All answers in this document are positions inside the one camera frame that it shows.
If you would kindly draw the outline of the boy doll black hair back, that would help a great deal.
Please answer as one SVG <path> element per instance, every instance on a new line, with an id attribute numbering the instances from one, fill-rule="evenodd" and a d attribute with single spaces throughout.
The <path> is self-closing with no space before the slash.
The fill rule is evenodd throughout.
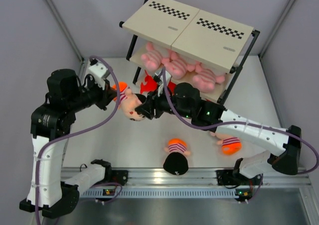
<path id="1" fill-rule="evenodd" d="M 173 138 L 164 147 L 167 157 L 163 163 L 163 169 L 175 176 L 181 176 L 188 172 L 188 160 L 191 151 L 185 141 Z"/>

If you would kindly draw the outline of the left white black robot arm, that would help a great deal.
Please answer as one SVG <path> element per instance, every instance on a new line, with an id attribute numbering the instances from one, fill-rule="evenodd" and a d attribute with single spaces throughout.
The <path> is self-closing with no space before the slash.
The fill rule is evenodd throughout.
<path id="1" fill-rule="evenodd" d="M 61 180 L 66 144 L 76 114 L 90 106 L 106 110 L 117 92 L 107 77 L 111 70 L 95 66 L 81 84 L 74 70 L 54 71 L 47 79 L 45 102 L 31 115 L 33 172 L 29 193 L 19 204 L 21 210 L 36 217 L 57 219 L 71 213 L 79 197 L 96 183 L 107 185 L 113 173 L 109 162 L 93 160 L 67 181 Z"/>

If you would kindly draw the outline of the pink striped frog plush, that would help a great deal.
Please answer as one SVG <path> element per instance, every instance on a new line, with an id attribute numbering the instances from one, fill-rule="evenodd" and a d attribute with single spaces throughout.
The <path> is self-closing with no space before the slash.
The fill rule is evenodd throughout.
<path id="1" fill-rule="evenodd" d="M 146 44 L 146 53 L 141 55 L 141 60 L 146 69 L 150 72 L 156 71 L 161 64 L 169 62 L 171 50 L 152 42 Z"/>
<path id="2" fill-rule="evenodd" d="M 183 78 L 187 72 L 194 71 L 199 64 L 198 61 L 174 51 L 170 53 L 169 58 L 162 59 L 161 63 L 174 79 Z"/>
<path id="3" fill-rule="evenodd" d="M 192 77 L 192 85 L 203 93 L 212 93 L 216 84 L 225 81 L 226 73 L 208 67 L 206 64 L 195 66 L 195 75 Z"/>

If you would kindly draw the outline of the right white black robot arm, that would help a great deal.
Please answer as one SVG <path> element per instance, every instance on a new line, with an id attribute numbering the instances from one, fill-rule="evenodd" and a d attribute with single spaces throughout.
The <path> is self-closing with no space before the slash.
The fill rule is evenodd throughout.
<path id="1" fill-rule="evenodd" d="M 249 158 L 240 158 L 233 169 L 233 179 L 243 184 L 268 172 L 297 175 L 301 153 L 301 129 L 297 126 L 273 128 L 237 115 L 223 105 L 205 101 L 189 83 L 178 84 L 173 93 L 154 91 L 142 97 L 135 111 L 148 119 L 163 113 L 191 120 L 192 128 L 237 137 L 264 149 Z"/>

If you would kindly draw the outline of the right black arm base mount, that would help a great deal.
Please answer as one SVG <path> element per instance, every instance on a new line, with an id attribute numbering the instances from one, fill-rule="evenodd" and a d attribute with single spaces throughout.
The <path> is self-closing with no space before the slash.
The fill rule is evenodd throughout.
<path id="1" fill-rule="evenodd" d="M 216 171 L 217 184 L 228 189 L 234 189 L 239 186 L 258 186 L 262 184 L 261 175 L 253 178 L 247 178 L 244 175 L 233 172 L 231 169 Z"/>

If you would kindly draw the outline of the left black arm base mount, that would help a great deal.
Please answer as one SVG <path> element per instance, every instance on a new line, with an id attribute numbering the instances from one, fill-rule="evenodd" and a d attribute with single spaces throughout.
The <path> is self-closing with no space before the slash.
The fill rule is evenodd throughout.
<path id="1" fill-rule="evenodd" d="M 122 186 L 128 181 L 128 170 L 109 170 L 106 171 L 105 178 L 100 183 L 119 183 Z"/>

